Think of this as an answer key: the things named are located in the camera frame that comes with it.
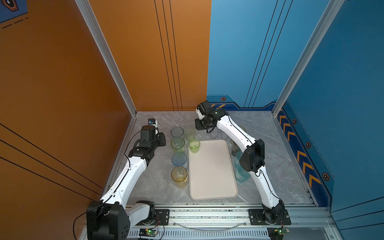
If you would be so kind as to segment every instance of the dark blue wall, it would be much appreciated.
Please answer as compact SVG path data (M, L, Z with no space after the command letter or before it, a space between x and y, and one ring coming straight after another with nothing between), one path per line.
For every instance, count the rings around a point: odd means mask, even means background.
M288 98L334 179L346 240L384 229L383 43L384 2L345 1Z
M328 2L212 0L207 95L227 95L240 107L275 101Z

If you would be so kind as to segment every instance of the orange diagonal stripe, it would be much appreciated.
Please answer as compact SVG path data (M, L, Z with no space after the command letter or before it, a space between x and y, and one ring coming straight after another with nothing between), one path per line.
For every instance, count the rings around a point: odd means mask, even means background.
M284 115L281 115L281 116L280 116L280 125L281 125L281 119L282 119L282 118L286 118L286 116L284 116Z
M312 176L312 175L310 174L310 187L311 187L311 188L312 188L312 180L315 180L316 182L318 182L319 184L321 184L321 182L320 182L319 179L315 178L314 176Z
M300 155L302 155L302 156L304 156L304 157L307 157L307 155L306 155L305 153L300 152L300 151L297 151L297 161L298 161L298 162L300 162L300 161L299 161L299 157L300 157Z
M284 126L283 132L285 133L285 127L290 127L291 125L289 125L289 123L284 123L283 126Z
M305 174L305 167L309 167L310 169L313 170L313 167L311 165L309 165L308 163L306 162L303 162L303 173Z
M289 136L291 136L291 135L296 136L296 134L295 134L294 132L290 132L290 131L288 131L288 136L287 136L288 142L289 142Z

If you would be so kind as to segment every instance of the wall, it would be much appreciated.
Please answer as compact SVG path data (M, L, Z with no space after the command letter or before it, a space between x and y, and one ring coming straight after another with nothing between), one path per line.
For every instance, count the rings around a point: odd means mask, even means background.
M211 1L90 3L138 111L206 99Z
M240 108L276 101L328 2L213 0L210 101L225 96Z
M384 224L383 11L381 1L345 1L288 98L334 179L331 211L346 240L377 238Z
M0 23L2 239L73 239L131 117L75 1L27 5Z

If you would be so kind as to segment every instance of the marble surface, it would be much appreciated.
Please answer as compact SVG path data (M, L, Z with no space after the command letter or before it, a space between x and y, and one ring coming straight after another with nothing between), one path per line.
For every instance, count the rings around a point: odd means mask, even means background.
M312 204L307 189L302 184L294 163L283 144L279 129L276 127L271 112L266 111L230 111L231 118L240 126L245 127L246 132L256 139L261 138L265 142L265 165L268 176L275 192L285 204ZM149 118L158 121L160 132L166 136L167 145L158 147L147 169L137 181L128 204L134 204L138 200L149 200L156 204L185 204L185 203L247 203L261 204L261 197L252 178L243 183L237 182L238 195L229 199L193 200L189 195L189 185L184 189L176 187L171 179L171 171L174 168L171 158L174 154L170 141L170 131L173 127L186 127L194 125L197 114L194 111L179 112L138 112L133 134L147 124ZM140 138L137 134L131 141L127 154L135 140ZM224 139L231 150L230 138L221 130L207 134L205 131L196 131L199 140Z

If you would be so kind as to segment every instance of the black mounting plate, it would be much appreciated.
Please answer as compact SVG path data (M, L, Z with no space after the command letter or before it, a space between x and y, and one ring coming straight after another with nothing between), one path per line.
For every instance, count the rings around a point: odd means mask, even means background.
M169 223L169 209L156 209L155 208L155 218L156 216L159 217L159 221L161 224L159 224L159 227L164 224L164 226L167 226ZM153 223L145 224L144 221L139 222L136 224L136 226L149 226L149 225L156 225L157 220L154 220Z
M251 221L251 225L276 225L276 226L280 226L280 223L275 223L275 224L268 223L266 221L265 216L264 216L264 210L263 209L248 209L248 214L249 214L249 220ZM291 225L292 224L287 210L284 210L283 224L284 225Z

